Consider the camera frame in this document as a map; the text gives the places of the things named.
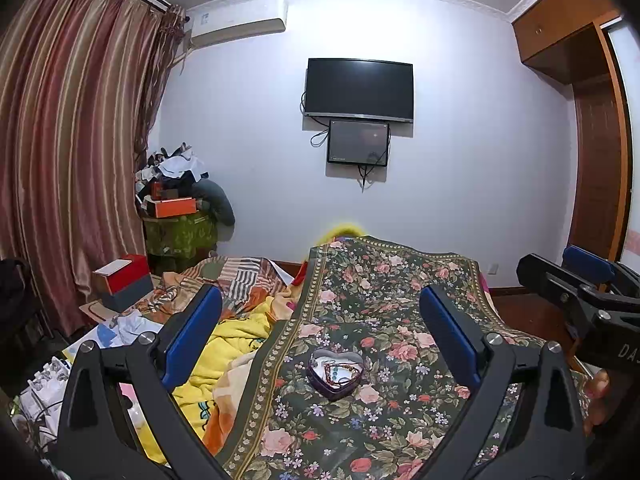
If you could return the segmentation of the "person's hand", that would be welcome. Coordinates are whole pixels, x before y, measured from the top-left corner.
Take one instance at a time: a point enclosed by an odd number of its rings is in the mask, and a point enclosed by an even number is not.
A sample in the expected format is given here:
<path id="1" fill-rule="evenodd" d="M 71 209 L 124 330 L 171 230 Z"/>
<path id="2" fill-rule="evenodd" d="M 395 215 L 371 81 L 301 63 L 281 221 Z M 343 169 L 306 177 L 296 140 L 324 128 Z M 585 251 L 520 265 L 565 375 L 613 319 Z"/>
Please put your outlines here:
<path id="1" fill-rule="evenodd" d="M 608 390 L 610 390 L 610 376 L 606 370 L 599 370 L 585 386 L 585 394 L 589 400 L 584 421 L 587 436 L 592 433 L 594 427 L 602 425 L 608 419 Z"/>

